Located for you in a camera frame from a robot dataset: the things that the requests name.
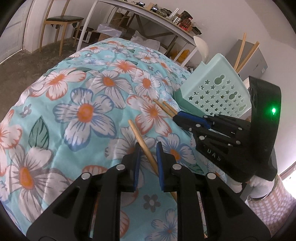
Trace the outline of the white side table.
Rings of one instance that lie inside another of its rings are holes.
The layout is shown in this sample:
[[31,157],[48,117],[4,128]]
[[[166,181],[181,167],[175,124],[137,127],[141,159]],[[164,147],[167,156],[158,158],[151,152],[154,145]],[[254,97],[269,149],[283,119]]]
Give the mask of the white side table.
[[136,4],[132,4],[127,1],[102,1],[102,3],[112,5],[117,9],[126,10],[125,16],[127,16],[129,13],[132,13],[132,18],[130,19],[128,24],[130,25],[131,22],[133,21],[133,19],[136,19],[138,27],[139,27],[138,31],[140,32],[141,35],[143,35],[146,38],[148,38],[149,36],[147,36],[145,34],[140,18],[145,18],[145,19],[159,25],[160,27],[167,29],[168,31],[165,33],[150,36],[152,39],[155,39],[158,37],[165,37],[165,36],[169,36],[169,35],[174,36],[174,38],[172,39],[172,41],[170,42],[170,44],[167,48],[166,55],[168,55],[170,53],[171,49],[173,48],[173,46],[178,38],[183,39],[187,44],[192,45],[194,47],[194,49],[187,56],[187,58],[182,62],[182,64],[181,64],[182,67],[184,67],[189,62],[189,60],[194,56],[195,53],[197,53],[198,49],[195,45],[194,36],[192,36],[190,33],[186,32],[184,29],[182,29],[178,25],[174,24],[172,21],[170,21],[158,14],[155,14],[152,11],[146,10],[143,7],[137,6]]

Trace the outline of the wooden chopstick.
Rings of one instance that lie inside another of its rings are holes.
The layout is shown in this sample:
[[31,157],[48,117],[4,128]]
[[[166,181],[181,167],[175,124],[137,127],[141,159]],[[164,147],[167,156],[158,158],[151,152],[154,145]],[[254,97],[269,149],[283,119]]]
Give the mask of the wooden chopstick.
[[160,103],[156,99],[154,99],[153,102],[156,103],[171,118],[173,118],[175,116],[165,105],[163,105],[163,103]]
[[[156,173],[156,175],[159,177],[159,170],[158,170],[158,163],[155,160],[154,156],[152,155],[151,151],[149,150],[149,148],[147,147],[144,139],[142,138],[140,132],[138,131],[137,127],[135,126],[135,124],[133,123],[132,120],[128,120],[128,123],[132,129],[132,132],[134,133],[139,145],[141,146],[144,154],[146,155],[148,161],[151,163],[151,166],[154,170],[154,172]],[[174,164],[173,167],[175,168],[175,170],[180,170],[182,167],[180,166],[180,164]],[[177,202],[177,192],[170,192],[171,196],[174,198],[174,200]]]
[[178,114],[178,112],[165,101],[163,101],[163,105],[165,105],[174,115]]
[[255,51],[259,48],[259,45],[260,45],[260,42],[257,41],[252,46],[252,48],[247,53],[247,55],[245,56],[245,58],[241,61],[241,63],[236,68],[236,73],[239,73],[242,70],[242,68],[247,64],[247,62],[250,60],[250,58],[254,55]]
[[238,71],[238,65],[239,65],[239,62],[240,62],[240,59],[241,59],[241,56],[242,56],[243,50],[244,50],[244,46],[245,46],[245,42],[246,42],[246,37],[247,37],[247,33],[244,33],[244,34],[243,34],[243,38],[242,38],[242,42],[241,42],[241,45],[240,45],[239,52],[238,52],[238,55],[237,55],[237,58],[236,58],[235,64],[234,64],[234,66],[233,66],[233,68],[234,68],[234,70],[235,70],[236,72]]

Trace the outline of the silver refrigerator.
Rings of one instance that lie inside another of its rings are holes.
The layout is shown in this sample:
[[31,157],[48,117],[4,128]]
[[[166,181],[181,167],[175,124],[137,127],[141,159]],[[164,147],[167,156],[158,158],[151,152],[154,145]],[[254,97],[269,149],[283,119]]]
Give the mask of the silver refrigerator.
[[[241,42],[242,40],[239,39],[225,56],[225,58],[232,66],[234,66],[237,59]],[[249,76],[261,78],[267,68],[268,66],[263,57],[263,54],[258,48],[249,59],[249,61],[246,63],[246,65],[241,69],[241,71],[239,72],[239,76],[243,81]]]

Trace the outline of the wooden chair dark seat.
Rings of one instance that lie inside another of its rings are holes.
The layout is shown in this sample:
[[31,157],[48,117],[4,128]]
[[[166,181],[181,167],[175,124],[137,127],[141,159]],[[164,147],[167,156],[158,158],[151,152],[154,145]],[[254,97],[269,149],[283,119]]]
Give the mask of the wooden chair dark seat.
[[77,42],[77,38],[78,38],[78,33],[79,33],[79,30],[81,28],[81,25],[82,25],[82,22],[83,22],[84,18],[82,18],[80,16],[68,16],[68,15],[65,15],[67,7],[68,7],[68,5],[70,3],[70,0],[66,1],[66,3],[64,4],[64,7],[62,9],[62,12],[61,12],[61,14],[59,16],[49,17],[49,13],[50,13],[50,10],[52,8],[53,3],[54,3],[54,0],[51,0],[49,2],[49,6],[48,6],[46,14],[45,14],[45,18],[44,18],[43,25],[42,25],[42,30],[41,30],[40,42],[39,42],[39,52],[42,51],[43,37],[44,37],[44,32],[45,32],[46,25],[50,25],[52,27],[56,26],[57,30],[56,30],[56,34],[55,34],[55,40],[54,40],[55,43],[58,40],[58,35],[59,35],[60,28],[63,29],[61,42],[60,42],[60,48],[59,48],[59,56],[61,57],[62,50],[63,50],[64,39],[65,39],[65,35],[66,35],[66,30],[67,30],[68,26],[72,25],[72,27],[76,30],[76,34],[75,34],[75,37],[74,37],[74,43],[73,43],[73,47],[75,47],[76,42]]

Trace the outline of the white stuffed sack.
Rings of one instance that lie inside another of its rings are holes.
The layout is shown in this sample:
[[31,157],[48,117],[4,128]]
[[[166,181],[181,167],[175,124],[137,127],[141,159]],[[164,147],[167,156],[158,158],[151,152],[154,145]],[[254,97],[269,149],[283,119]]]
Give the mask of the white stuffed sack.
[[159,50],[159,47],[161,45],[161,42],[154,40],[154,39],[148,39],[141,35],[138,31],[135,31],[130,41],[140,44],[142,46],[154,49],[156,51]]

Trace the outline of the mint green utensil basket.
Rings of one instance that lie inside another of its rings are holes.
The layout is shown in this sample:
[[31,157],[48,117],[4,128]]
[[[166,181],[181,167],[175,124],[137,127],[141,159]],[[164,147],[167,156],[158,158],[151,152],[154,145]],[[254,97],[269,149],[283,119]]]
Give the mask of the mint green utensil basket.
[[180,109],[197,116],[222,114],[239,118],[251,109],[243,81],[220,53],[200,63],[173,93]]

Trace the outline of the floral blue tablecloth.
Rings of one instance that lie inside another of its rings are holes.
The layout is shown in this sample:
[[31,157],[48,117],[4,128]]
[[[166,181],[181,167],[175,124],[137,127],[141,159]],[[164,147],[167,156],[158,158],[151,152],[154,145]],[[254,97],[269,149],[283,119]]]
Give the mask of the floral blue tablecloth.
[[41,75],[1,121],[1,202],[22,234],[82,173],[104,173],[134,151],[132,120],[147,147],[198,174],[223,171],[159,107],[190,73],[162,53],[112,38]]

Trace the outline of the yellow plastic bag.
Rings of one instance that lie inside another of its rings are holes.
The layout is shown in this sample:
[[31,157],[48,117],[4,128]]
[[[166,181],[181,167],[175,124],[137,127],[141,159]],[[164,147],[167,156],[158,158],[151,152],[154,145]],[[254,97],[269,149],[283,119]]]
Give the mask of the yellow plastic bag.
[[186,49],[184,50],[181,55],[177,58],[177,63],[181,66],[181,65],[186,65],[190,54],[190,50]]

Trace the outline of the cardboard box under table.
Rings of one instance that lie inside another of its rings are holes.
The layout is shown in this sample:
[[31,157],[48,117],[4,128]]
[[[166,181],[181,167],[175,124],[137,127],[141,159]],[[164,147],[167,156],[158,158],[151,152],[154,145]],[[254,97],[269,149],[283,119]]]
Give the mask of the cardboard box under table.
[[100,33],[98,42],[111,38],[111,36]]

